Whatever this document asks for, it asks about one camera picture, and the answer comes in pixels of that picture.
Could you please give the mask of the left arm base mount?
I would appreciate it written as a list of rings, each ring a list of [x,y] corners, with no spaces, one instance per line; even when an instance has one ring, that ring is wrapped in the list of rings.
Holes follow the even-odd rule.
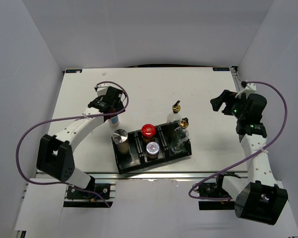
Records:
[[[110,208],[114,201],[114,184],[97,180],[93,174],[91,182],[85,190],[89,193],[77,190],[70,180],[65,193],[64,208]]]

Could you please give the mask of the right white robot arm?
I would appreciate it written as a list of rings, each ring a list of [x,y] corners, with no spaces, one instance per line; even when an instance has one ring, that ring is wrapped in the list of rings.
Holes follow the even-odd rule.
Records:
[[[254,155],[246,162],[248,181],[232,173],[222,172],[216,178],[215,194],[221,198],[228,195],[232,198],[238,218],[267,225],[276,224],[288,193],[277,185],[268,153],[264,150],[267,133],[261,119],[267,105],[266,98],[255,93],[238,94],[224,90],[210,102],[214,111],[225,104],[222,113],[237,119],[236,133],[245,156]]]

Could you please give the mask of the red lid sauce jar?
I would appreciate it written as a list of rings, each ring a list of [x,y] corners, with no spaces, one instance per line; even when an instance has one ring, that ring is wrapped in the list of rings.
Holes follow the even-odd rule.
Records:
[[[141,129],[143,141],[145,144],[155,140],[156,128],[152,124],[145,124]]]

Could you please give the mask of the dark sauce glass bottle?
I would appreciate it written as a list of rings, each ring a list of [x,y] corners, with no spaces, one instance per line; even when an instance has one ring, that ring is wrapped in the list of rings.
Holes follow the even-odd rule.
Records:
[[[172,112],[167,116],[166,122],[180,122],[181,115],[179,114],[181,110],[180,100],[178,100],[175,104],[172,105]]]

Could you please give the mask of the brown spice metal-lid shaker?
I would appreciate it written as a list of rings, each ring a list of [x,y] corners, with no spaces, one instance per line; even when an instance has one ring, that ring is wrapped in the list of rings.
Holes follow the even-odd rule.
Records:
[[[114,131],[112,138],[121,154],[129,153],[128,133],[124,129]]]

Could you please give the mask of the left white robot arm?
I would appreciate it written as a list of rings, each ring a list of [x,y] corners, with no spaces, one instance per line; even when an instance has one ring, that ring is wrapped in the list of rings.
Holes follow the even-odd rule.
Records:
[[[87,104],[79,118],[58,133],[41,138],[36,163],[38,170],[77,187],[85,198],[94,195],[95,179],[75,167],[74,151],[94,129],[125,111],[122,97],[128,100],[127,92],[118,85],[97,84],[95,91],[97,97]]]

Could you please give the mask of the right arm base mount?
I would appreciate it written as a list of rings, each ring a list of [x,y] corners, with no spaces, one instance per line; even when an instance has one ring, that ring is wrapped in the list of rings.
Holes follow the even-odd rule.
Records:
[[[207,182],[194,188],[200,197],[206,197],[198,202],[200,211],[234,210],[235,202],[229,194],[219,188],[215,182]]]

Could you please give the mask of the small white lid jar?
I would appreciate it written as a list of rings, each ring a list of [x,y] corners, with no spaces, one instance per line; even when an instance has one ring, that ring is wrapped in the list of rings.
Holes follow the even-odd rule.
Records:
[[[156,142],[150,142],[146,145],[146,156],[148,160],[155,160],[158,158],[160,146]]]

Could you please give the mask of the blue label metal-lid shaker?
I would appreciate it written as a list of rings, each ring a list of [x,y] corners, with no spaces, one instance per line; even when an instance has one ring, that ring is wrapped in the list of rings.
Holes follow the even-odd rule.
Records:
[[[118,127],[119,124],[120,124],[118,115],[111,117],[111,118],[108,119],[107,121],[108,121],[109,126],[110,126],[111,128],[116,128],[116,127]]]

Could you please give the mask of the clear glass oil bottle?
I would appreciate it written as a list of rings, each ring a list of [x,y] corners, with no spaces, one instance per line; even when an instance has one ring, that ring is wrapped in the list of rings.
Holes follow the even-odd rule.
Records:
[[[182,118],[179,126],[174,130],[170,149],[173,154],[181,153],[185,151],[184,142],[187,141],[189,137],[189,132],[187,127],[189,126],[188,118]]]

